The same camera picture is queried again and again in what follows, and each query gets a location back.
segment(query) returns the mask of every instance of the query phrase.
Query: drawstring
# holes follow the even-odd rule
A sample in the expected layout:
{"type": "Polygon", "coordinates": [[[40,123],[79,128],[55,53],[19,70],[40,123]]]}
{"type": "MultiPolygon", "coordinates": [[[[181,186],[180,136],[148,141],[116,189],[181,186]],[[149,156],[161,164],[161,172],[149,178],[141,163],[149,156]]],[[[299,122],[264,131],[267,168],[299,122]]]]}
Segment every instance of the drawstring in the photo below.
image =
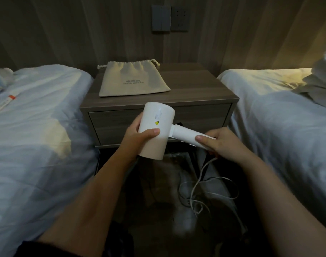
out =
{"type": "Polygon", "coordinates": [[[161,64],[157,62],[157,60],[151,60],[151,62],[155,62],[157,66],[160,66],[161,64]]]}
{"type": "Polygon", "coordinates": [[[103,68],[103,67],[107,67],[107,65],[102,65],[102,66],[97,65],[97,69],[101,69],[101,68],[103,68]]]}

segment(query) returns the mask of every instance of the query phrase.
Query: hair dryer handle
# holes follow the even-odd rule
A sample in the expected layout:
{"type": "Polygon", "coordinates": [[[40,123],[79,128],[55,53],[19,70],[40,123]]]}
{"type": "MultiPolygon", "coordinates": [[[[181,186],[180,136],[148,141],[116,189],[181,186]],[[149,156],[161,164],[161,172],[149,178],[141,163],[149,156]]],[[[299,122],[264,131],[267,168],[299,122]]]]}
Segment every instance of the hair dryer handle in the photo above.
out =
{"type": "Polygon", "coordinates": [[[180,126],[180,125],[175,125],[175,124],[173,124],[171,126],[169,137],[178,139],[180,141],[189,143],[191,145],[200,147],[200,148],[205,149],[205,150],[211,150],[212,151],[211,148],[209,148],[207,146],[204,146],[204,145],[198,143],[195,140],[195,137],[197,135],[202,135],[202,136],[206,136],[206,137],[211,138],[211,139],[215,139],[214,137],[210,137],[210,136],[208,136],[206,134],[199,133],[199,132],[193,131],[191,129],[188,129],[186,127],[183,127],[183,126],[180,126]]]}

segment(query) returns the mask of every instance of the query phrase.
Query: person's left arm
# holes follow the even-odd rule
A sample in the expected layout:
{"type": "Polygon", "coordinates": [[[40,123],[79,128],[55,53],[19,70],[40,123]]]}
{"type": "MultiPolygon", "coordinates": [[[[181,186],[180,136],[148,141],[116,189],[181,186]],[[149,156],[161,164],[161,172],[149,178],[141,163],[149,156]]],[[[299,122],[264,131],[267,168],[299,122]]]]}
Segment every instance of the person's left arm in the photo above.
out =
{"type": "Polygon", "coordinates": [[[125,172],[135,162],[145,142],[160,132],[156,128],[139,134],[141,117],[142,114],[127,128],[118,150],[38,242],[80,256],[102,255],[125,172]]]}

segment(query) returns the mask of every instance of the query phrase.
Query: person's left hand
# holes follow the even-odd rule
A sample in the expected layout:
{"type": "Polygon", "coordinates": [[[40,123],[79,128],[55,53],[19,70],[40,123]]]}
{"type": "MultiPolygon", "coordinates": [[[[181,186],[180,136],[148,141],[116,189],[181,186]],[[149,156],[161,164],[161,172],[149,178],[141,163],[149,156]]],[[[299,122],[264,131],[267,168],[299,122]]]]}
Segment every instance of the person's left hand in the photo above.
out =
{"type": "Polygon", "coordinates": [[[139,125],[143,113],[139,114],[133,123],[127,128],[124,138],[116,154],[120,154],[122,159],[128,163],[135,161],[136,156],[140,153],[145,143],[156,137],[160,133],[159,128],[148,129],[142,133],[138,133],[139,125]]]}

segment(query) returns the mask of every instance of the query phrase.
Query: nightstand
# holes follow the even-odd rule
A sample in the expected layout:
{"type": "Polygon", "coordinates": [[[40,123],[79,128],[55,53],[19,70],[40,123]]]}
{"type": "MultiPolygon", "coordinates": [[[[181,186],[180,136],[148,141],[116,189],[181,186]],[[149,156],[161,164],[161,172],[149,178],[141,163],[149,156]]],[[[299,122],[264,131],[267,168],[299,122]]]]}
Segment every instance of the nightstand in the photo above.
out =
{"type": "Polygon", "coordinates": [[[228,125],[239,98],[203,66],[162,63],[157,69],[171,91],[120,97],[99,97],[105,69],[99,71],[80,106],[96,147],[119,146],[126,128],[150,101],[173,107],[174,123],[201,133],[228,125]]]}

